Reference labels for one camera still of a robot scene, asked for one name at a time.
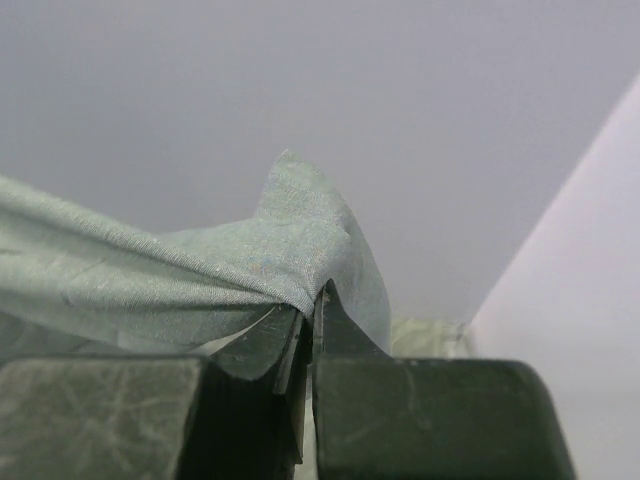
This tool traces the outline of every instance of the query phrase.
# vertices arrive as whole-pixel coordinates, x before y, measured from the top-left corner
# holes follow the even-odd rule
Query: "white wall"
[[[400,314],[471,318],[639,67],[638,2],[0,0],[0,171],[155,231],[297,150]]]
[[[640,472],[640,77],[472,324],[533,365],[583,480]]]

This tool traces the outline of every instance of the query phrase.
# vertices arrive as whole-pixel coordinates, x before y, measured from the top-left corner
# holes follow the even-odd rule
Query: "fabric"
[[[364,235],[327,178],[291,152],[253,218],[157,236],[0,177],[0,333],[15,338],[45,329],[129,351],[186,351],[275,303],[311,315],[329,279],[388,351],[389,303]]]

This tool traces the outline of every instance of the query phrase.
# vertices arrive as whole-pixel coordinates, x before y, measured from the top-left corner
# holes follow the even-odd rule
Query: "gray wall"
[[[540,373],[580,480],[638,478],[639,132],[640,77],[471,327]]]
[[[399,313],[465,320],[640,66],[639,25],[638,2],[0,0],[0,171],[166,231],[249,216],[290,147]]]

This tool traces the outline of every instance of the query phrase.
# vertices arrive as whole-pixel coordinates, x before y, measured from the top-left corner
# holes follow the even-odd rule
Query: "fabric fold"
[[[289,151],[251,219],[163,235],[0,177],[0,312],[27,324],[132,351],[190,350],[276,303],[311,315],[329,279],[388,351],[389,302],[362,230],[331,182]]]

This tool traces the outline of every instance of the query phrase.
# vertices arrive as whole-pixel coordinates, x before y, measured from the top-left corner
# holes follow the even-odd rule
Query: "wrinkled fabric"
[[[155,236],[0,177],[0,332],[22,340],[44,329],[129,351],[187,351],[276,303],[310,316],[329,279],[388,351],[389,303],[364,235],[327,178],[291,152],[251,219]]]

